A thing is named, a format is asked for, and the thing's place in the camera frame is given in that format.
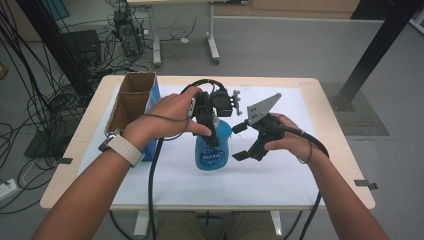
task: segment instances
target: bottle label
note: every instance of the bottle label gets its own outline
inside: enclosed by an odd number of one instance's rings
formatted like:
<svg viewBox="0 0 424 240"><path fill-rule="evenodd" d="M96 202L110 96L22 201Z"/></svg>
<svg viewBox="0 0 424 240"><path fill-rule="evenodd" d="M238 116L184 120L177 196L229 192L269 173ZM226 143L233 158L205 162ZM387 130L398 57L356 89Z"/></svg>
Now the bottle label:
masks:
<svg viewBox="0 0 424 240"><path fill-rule="evenodd" d="M225 159L225 152L222 150L209 148L204 149L200 153L200 161L202 164L213 165L219 161L222 161L222 159Z"/></svg>

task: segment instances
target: hand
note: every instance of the hand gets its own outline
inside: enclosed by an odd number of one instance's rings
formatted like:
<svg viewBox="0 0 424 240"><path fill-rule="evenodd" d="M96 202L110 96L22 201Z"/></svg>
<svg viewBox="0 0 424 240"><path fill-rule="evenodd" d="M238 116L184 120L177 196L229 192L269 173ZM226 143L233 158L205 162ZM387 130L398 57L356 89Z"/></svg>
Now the hand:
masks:
<svg viewBox="0 0 424 240"><path fill-rule="evenodd" d="M301 130L296 123L294 123L290 118L279 113L271 113L272 116L278 118L281 124L287 127L295 128ZM284 138L276 141L271 141L265 144L265 150L278 150L278 149L287 149L293 155L298 157L300 160L307 162L311 155L311 145L309 141L305 138L299 137L292 133L286 132Z"/></svg>
<svg viewBox="0 0 424 240"><path fill-rule="evenodd" d="M163 97L147 112L174 120L145 115L130 123L125 131L142 129L143 132L148 131L151 138L172 137L184 130L200 135L211 135L209 128L188 118L191 100L199 92L202 92L200 88L190 87L181 95L171 94Z"/></svg>

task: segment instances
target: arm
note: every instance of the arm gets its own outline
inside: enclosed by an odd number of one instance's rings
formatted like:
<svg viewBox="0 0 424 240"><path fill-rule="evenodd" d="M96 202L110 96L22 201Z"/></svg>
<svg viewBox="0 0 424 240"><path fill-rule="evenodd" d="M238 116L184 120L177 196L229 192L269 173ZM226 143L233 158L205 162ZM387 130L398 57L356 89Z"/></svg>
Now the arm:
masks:
<svg viewBox="0 0 424 240"><path fill-rule="evenodd" d="M174 119L187 118L191 99L199 91L199 88L191 87L182 95L172 94L162 98L149 113ZM185 129L184 121L144 116L130 123L123 137L142 149L154 138L174 136L184 129L202 135L211 134L207 127L188 121ZM100 154L53 206L33 238L93 238L129 169L128 161L115 151L109 149Z"/></svg>
<svg viewBox="0 0 424 240"><path fill-rule="evenodd" d="M283 125L297 128L287 117L279 119ZM287 149L303 161L309 159L308 166L325 200L339 239L388 239L380 224L349 187L330 159L316 147L313 147L310 158L308 140L286 133L283 139L267 143L265 149Z"/></svg>

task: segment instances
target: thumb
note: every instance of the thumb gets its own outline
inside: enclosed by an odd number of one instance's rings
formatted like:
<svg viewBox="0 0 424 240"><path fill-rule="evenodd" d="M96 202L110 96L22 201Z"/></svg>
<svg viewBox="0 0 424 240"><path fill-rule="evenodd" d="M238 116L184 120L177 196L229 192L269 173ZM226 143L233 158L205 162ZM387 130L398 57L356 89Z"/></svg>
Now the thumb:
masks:
<svg viewBox="0 0 424 240"><path fill-rule="evenodd" d="M205 125L196 123L193 120L190 120L190 123L187 127L188 132L192 132L194 134L204 135L204 136L210 136L212 134L211 130L206 127Z"/></svg>

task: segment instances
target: watch strap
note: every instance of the watch strap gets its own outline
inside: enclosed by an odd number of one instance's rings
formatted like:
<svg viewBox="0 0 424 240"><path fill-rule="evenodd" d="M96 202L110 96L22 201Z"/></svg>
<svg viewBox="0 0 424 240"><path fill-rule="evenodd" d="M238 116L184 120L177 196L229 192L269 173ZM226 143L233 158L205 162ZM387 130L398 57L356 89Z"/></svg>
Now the watch strap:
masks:
<svg viewBox="0 0 424 240"><path fill-rule="evenodd" d="M120 135L112 138L107 145L125 158L133 167L144 158L144 153L141 153L140 150Z"/></svg>

